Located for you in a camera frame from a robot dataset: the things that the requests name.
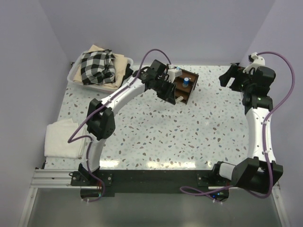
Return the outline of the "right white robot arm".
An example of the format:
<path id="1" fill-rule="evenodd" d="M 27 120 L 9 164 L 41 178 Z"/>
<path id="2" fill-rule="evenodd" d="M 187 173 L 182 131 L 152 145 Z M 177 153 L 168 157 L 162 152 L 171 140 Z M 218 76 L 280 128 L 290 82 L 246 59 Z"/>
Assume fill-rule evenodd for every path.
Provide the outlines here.
<path id="1" fill-rule="evenodd" d="M 268 96 L 276 73 L 265 66 L 244 71 L 243 67 L 231 65 L 219 77 L 220 85 L 226 87 L 230 79 L 232 91 L 242 93 L 242 104 L 249 128 L 247 158 L 237 165 L 217 162 L 211 173 L 211 181 L 217 186 L 227 180 L 235 187 L 250 193 L 267 195 L 283 174 L 283 166 L 276 163 L 271 143 L 271 111 L 273 100 Z"/>

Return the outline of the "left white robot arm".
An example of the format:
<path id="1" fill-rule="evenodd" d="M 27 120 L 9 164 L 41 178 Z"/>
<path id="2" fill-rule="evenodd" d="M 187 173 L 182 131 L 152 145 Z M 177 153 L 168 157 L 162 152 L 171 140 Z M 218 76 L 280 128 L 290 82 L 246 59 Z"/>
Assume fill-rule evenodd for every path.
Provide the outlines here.
<path id="1" fill-rule="evenodd" d="M 105 141 L 116 129 L 115 115 L 135 97 L 147 90 L 154 90 L 157 97 L 176 104 L 175 79 L 182 75 L 182 70 L 172 64 L 163 64 L 154 60 L 151 66 L 138 69 L 133 76 L 117 91 L 102 100 L 93 99 L 88 108 L 87 132 L 91 143 L 88 146 L 82 166 L 85 171 L 81 175 L 86 185 L 94 185 L 98 181 L 97 170 Z"/>

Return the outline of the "blue grey glue stick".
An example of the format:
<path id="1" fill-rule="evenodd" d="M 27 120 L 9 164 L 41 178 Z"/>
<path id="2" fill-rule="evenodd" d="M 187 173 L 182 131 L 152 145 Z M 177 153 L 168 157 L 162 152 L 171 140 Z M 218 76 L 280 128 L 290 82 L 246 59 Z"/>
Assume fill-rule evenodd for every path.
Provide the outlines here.
<path id="1" fill-rule="evenodd" d="M 188 87 L 189 82 L 190 82 L 190 78 L 185 77 L 185 78 L 183 79 L 183 84 L 182 84 L 182 86 L 183 86 L 183 87 Z"/>

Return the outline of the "beige eraser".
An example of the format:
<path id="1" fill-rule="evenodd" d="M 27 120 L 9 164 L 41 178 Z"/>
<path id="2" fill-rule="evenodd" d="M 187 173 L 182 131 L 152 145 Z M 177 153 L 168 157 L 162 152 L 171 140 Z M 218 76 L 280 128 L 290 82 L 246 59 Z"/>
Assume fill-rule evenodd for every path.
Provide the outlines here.
<path id="1" fill-rule="evenodd" d="M 177 103 L 178 103 L 178 102 L 181 102 L 183 99 L 184 99 L 183 96 L 179 96 L 179 97 L 176 99 L 176 102 L 177 102 Z"/>

